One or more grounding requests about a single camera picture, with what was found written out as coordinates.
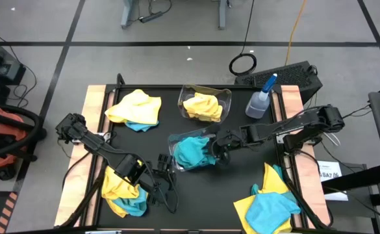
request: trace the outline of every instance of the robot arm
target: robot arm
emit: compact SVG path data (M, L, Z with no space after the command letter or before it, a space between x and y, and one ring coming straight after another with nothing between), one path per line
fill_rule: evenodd
M104 157L117 176L125 178L132 186L139 184L153 199L166 204L164 192L172 190L175 183L169 157L160 155L158 170L152 169L151 163L138 154L114 149L103 137L87 130L86 120L80 114L68 114L56 130L60 140L65 140L66 144L79 140L87 151Z
M343 127L344 121L336 107L314 107L273 124L245 125L240 127L239 132L218 130L215 132L211 154L219 160L225 160L225 154L229 150L258 146L273 137L277 137L278 142L283 142L285 151L291 153L300 150L306 141L315 138L320 140L320 134L336 133Z

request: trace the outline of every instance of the transparent bowl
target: transparent bowl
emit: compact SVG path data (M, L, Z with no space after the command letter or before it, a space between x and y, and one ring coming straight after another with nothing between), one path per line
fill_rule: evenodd
M195 94L200 93L200 94L207 94L207 95L213 95L217 98L218 104L223 107L222 114L219 118L213 118L210 116L202 115L199 113L193 113L193 112L188 112L184 108L184 101L193 98ZM179 94L179 99L178 99L178 108L180 110L180 113L183 117L185 118L193 118L197 119L200 121L206 121L206 122L217 122L217 123L222 123L224 119L226 119L227 115L229 114L230 111L230 104L231 104L231 91L228 89L224 90L217 90L214 88L207 88L203 86L197 86L193 84L185 84L183 85L183 88L181 89L181 93Z
M180 171L180 172L185 172L187 170L191 170L191 169L194 169L194 168L197 168L200 166L204 166L204 165L198 165L198 166L193 166L190 168L184 168L183 166L178 164L177 161L175 160L175 157L173 156L175 146L177 145L178 142L184 140L187 137L209 137L209 138L213 138L215 136L216 136L215 134L209 133L207 131L207 128L198 129L198 130L183 133L183 134L172 134L172 135L170 135L168 137L168 148L170 149L170 155L172 156L172 163L173 163L174 167L176 167L176 169L178 169L178 171Z

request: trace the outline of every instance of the yellow towel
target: yellow towel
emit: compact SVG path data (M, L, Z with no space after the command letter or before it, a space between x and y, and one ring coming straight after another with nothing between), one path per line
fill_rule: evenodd
M191 118L220 122L223 107L218 104L216 96L196 92L195 96L184 101L183 105Z
M269 193L277 192L279 194L289 192L288 187L283 183L282 179L279 177L278 173L269 164L265 163L265 175L263 177L263 187L259 190L259 193ZM244 198L242 200L234 202L234 207L236 208L237 215L242 223L243 229L247 234L256 234L257 232L253 230L246 221L246 213L253 203L256 195ZM280 232L291 232L292 227L290 224L291 219L289 218L285 223L283 223L279 228L277 228L273 233Z
M109 207L120 217L124 218L128 212L117 206L112 200L118 198L137 198L139 196L138 186L133 187L124 179L114 173L111 167L106 167L105 180L101 187L101 197L106 199Z
M160 97L149 97L144 91L137 89L123 97L117 105L107 109L105 114L115 123L131 121L140 124L157 124L160 107Z

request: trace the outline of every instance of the blue cloth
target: blue cloth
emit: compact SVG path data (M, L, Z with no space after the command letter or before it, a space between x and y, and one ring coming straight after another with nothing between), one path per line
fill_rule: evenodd
M173 152L175 160L186 169L216 164L215 158L209 155L209 151L205 147L209 140L208 137L190 136L178 142Z
M157 124L143 124L143 123L135 123L131 121L127 121L125 125L132 129L133 131L148 131L151 127L154 127L159 124L159 121L157 121Z
M279 177L282 179L283 181L283 177L282 177L282 168L278 165L273 165L272 168L276 171L276 173L278 173Z
M250 190L250 195L256 195L256 194L259 194L259 185L257 184L254 184L252 185L252 188ZM284 196L285 198L288 198L289 200L296 202L296 199L295 199L295 196L291 193L291 192L284 192L281 194L282 196Z
M118 198L112 200L117 206L127 211L132 216L142 216L146 211L147 192L139 186L139 197L137 198Z
M291 214L299 214L296 203L276 192L256 194L246 213L247 223L258 233L271 234L287 221Z

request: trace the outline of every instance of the table leg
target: table leg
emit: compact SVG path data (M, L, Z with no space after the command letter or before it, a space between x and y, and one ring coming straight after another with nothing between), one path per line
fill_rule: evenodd
M226 6L227 0L220 0L219 9L218 9L218 28L223 30L226 28Z
M326 187L344 191L376 185L378 183L380 183L380 166L375 166L367 170L324 181L322 182L322 187L324 194L330 194L335 191L329 190Z
M131 17L131 14L132 14L133 0L123 0L123 4L125 4L125 6L123 7L123 14L122 14L122 20L121 20L120 25L122 29L126 29L126 27L128 26L129 18Z

